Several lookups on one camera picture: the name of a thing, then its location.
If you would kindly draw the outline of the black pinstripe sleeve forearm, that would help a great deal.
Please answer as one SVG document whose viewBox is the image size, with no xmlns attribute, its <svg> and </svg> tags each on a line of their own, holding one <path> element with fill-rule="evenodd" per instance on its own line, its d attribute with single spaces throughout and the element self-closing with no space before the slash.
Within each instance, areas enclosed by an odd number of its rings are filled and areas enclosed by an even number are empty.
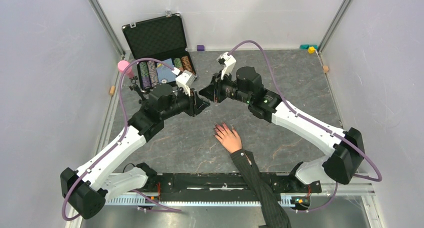
<svg viewBox="0 0 424 228">
<path fill-rule="evenodd" d="M 265 227 L 291 227 L 288 214 L 279 204 L 271 187 L 262 179 L 253 153 L 240 149 L 230 155 L 247 186 L 259 202 L 265 221 Z"/>
</svg>

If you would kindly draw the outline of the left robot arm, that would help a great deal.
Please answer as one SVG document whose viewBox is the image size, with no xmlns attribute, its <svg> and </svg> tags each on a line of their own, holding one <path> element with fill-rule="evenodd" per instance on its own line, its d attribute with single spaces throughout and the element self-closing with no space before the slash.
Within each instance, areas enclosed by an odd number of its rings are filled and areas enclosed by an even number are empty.
<svg viewBox="0 0 424 228">
<path fill-rule="evenodd" d="M 100 153 L 76 170 L 64 169 L 60 174 L 64 197 L 62 217 L 66 221 L 78 217 L 90 219 L 104 207 L 106 201 L 133 189 L 152 191 L 157 178 L 135 167 L 110 179 L 110 174 L 130 154 L 147 144 L 165 126 L 165 120 L 184 112 L 195 117 L 210 106 L 195 89 L 185 92 L 171 85 L 159 84 L 141 101 L 140 109 L 126 122 L 119 135 Z"/>
</svg>

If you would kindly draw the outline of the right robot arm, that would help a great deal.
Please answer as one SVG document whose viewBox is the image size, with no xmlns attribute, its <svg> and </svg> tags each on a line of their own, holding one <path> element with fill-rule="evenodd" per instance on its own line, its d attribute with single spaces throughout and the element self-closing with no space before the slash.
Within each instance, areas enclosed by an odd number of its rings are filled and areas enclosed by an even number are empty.
<svg viewBox="0 0 424 228">
<path fill-rule="evenodd" d="M 322 178 L 347 185 L 364 159 L 361 153 L 365 149 L 358 130 L 344 131 L 297 108 L 289 108 L 289 102 L 264 88 L 261 75 L 253 67 L 239 68 L 235 80 L 230 74 L 215 73 L 199 94 L 217 103 L 226 98 L 246 103 L 253 116 L 294 132 L 324 153 L 319 159 L 300 162 L 292 170 L 288 183 L 295 192 Z"/>
</svg>

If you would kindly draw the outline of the mannequin hand with red nails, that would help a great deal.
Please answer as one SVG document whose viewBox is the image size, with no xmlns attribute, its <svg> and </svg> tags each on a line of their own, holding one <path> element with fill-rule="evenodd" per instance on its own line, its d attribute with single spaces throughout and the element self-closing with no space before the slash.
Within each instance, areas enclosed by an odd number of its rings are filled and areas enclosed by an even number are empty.
<svg viewBox="0 0 424 228">
<path fill-rule="evenodd" d="M 215 125 L 214 136 L 230 154 L 242 149 L 242 140 L 239 134 L 225 123 Z"/>
</svg>

